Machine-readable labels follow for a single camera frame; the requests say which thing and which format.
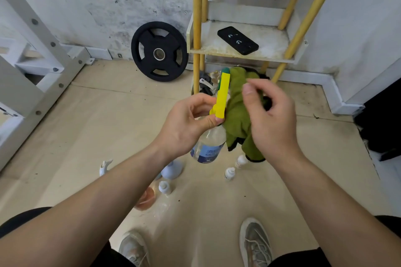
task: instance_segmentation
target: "shoe lace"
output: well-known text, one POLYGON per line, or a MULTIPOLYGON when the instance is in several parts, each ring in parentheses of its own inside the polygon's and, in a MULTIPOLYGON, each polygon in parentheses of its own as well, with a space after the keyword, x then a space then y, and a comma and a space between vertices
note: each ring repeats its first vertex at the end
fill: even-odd
POLYGON ((255 231, 259 235, 260 239, 263 241, 264 244, 261 244, 255 240, 249 240, 249 239, 245 239, 245 240, 249 243, 255 243, 256 246, 258 247, 257 249, 256 248, 252 249, 253 255, 255 257, 254 262, 257 264, 257 267, 263 267, 264 264, 265 264, 265 266, 268 266, 273 260, 272 251, 270 249, 269 244, 261 236, 261 234, 258 232, 258 230, 255 229, 255 231), (257 258, 258 254, 262 254, 265 259, 264 260, 258 259, 257 258))
POLYGON ((145 259, 145 257, 148 255, 148 253, 145 253, 145 255, 142 257, 142 258, 140 258, 140 256, 139 255, 133 255, 132 257, 130 257, 129 258, 129 261, 131 262, 131 263, 133 263, 136 267, 140 267, 141 266, 141 264, 142 264, 142 262, 143 262, 143 260, 145 259))

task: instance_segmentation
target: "hand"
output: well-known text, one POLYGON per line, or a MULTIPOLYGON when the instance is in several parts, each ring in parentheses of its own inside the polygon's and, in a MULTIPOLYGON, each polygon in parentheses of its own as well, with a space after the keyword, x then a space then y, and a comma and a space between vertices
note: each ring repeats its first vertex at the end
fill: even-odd
POLYGON ((154 143, 170 160, 188 153, 206 130, 224 121, 215 115, 209 115, 215 103, 215 97, 203 93, 175 103, 154 143))
POLYGON ((294 101, 268 79, 247 79, 242 96, 251 118, 253 142, 273 166, 303 156, 296 135, 294 101), (273 101, 265 111, 256 92, 260 89, 273 101))

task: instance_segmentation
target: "weight plate center hole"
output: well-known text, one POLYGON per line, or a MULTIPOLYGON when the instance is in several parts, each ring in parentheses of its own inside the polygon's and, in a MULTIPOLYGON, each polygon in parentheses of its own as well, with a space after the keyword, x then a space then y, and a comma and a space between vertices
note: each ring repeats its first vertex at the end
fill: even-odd
POLYGON ((153 51, 153 57, 157 60, 163 60, 166 57, 166 54, 161 48, 156 48, 153 51))

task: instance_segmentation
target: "left hand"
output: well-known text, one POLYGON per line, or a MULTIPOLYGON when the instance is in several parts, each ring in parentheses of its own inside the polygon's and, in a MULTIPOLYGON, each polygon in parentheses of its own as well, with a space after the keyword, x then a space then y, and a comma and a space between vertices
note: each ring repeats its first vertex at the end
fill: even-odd
POLYGON ((206 130, 224 121, 215 115, 209 115, 215 103, 215 97, 204 93, 178 101, 168 113, 153 144, 157 145, 170 160, 188 153, 206 130))

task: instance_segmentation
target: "yellow plastic handle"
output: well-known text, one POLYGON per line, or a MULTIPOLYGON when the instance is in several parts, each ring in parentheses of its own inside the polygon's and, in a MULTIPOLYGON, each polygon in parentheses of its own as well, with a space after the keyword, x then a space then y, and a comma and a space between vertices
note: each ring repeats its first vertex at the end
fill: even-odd
POLYGON ((220 90, 217 92, 217 101, 209 114, 215 114, 218 118, 224 118, 225 105, 227 102, 228 86, 230 85, 230 74, 222 73, 220 90))

